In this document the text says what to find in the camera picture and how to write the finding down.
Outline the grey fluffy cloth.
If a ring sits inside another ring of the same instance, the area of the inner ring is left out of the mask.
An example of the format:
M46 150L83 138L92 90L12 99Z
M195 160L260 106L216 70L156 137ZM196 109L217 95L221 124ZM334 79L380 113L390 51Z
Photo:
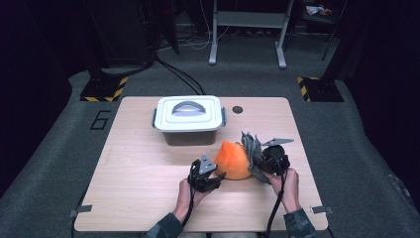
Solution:
M264 175L263 171L258 167L258 163L263 160L262 143L257 137L253 137L250 133L242 133L242 145L250 162L249 171L260 182L270 184L269 179Z

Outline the person's right hand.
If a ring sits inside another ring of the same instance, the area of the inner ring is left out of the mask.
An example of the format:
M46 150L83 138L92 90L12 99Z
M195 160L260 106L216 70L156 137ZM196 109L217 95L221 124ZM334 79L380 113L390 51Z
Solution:
M284 174L285 179L272 174L263 173L268 179L276 195L283 191L282 204L286 213L301 208L299 202L299 175L295 169L289 168Z

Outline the person's left hand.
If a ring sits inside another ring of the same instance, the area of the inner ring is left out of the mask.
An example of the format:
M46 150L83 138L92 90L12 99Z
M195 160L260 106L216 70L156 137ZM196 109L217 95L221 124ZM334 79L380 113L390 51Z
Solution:
M172 214L182 223L190 210L190 203L193 203L193 206L196 207L208 194L210 194L210 191L196 192L194 195L191 195L190 184L184 178L179 182L177 202Z

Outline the dark cabinet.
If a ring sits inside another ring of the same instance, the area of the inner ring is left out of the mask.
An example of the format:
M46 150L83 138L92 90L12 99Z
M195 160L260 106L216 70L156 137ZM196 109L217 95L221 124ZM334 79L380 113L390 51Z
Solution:
M153 50L145 34L141 0L86 0L86 5L109 65L151 62Z

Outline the black side table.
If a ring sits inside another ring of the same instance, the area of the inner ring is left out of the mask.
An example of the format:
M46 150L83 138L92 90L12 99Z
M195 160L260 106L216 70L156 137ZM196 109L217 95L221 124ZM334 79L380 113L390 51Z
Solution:
M324 60L330 50L349 0L302 0L299 19L328 33L327 46L322 56Z

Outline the orange plush toy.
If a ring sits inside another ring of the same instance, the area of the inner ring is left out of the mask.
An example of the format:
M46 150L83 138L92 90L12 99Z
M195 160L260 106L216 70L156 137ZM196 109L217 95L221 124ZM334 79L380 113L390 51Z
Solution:
M252 174L245 148L239 143L223 141L213 163L217 166L216 173L226 174L227 179L246 179Z

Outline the brown transparent storage box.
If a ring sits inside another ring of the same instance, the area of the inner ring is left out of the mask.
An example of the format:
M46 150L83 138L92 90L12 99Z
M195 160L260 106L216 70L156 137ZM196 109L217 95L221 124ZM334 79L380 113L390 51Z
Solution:
M170 146L206 146L216 141L217 132L227 124L222 107L212 113L181 110L164 115L154 110L152 127L161 132Z

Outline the white metal desk frame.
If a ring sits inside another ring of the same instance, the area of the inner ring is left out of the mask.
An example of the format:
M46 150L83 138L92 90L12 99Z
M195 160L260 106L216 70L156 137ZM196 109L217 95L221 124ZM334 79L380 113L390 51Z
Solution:
M213 26L212 44L209 56L209 64L217 62L219 27L249 27L281 30L279 39L274 43L277 55L277 64L281 69L286 69L286 61L283 51L283 42L291 17L294 0L285 0L286 10L283 13L262 13L262 12L237 12L221 11L218 9L218 0L213 0Z

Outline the grey tape strip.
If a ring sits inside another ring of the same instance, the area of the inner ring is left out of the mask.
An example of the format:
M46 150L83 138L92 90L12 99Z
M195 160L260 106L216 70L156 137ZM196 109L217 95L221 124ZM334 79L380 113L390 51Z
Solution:
M75 218L79 213L83 213L83 212L90 212L92 209L91 205L81 205L81 206L77 206L74 209L71 209L68 213L68 216L70 218Z
M311 211L314 214L325 213L327 215L334 212L333 208L329 206L311 206Z

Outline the white lid with grey handle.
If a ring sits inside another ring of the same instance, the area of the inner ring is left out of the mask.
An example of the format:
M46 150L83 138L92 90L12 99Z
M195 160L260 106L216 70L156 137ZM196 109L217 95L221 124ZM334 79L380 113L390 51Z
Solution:
M168 96L158 101L153 125L164 133L216 131L225 125L225 112L213 95Z

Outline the black yellow striped stand base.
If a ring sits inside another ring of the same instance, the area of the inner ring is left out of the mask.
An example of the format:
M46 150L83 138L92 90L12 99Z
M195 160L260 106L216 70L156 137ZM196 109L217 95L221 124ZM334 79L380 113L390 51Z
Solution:
M80 100L89 102L117 101L122 94L127 81L127 77L104 79L91 78L80 93Z
M297 82L303 99L307 102L343 102L335 83L326 83L318 77L298 77Z

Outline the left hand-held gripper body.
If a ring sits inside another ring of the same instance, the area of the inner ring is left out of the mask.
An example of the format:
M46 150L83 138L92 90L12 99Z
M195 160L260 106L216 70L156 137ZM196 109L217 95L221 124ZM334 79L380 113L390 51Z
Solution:
M206 192L206 181L217 170L217 166L206 156L202 155L200 159L191 164L188 182L192 188L199 192Z

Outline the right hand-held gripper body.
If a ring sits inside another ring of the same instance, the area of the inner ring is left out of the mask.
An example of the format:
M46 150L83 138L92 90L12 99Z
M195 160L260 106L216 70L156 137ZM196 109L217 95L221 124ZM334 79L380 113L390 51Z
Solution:
M290 161L282 144L291 143L292 139L273 138L263 143L261 170L269 174L282 175L289 167Z

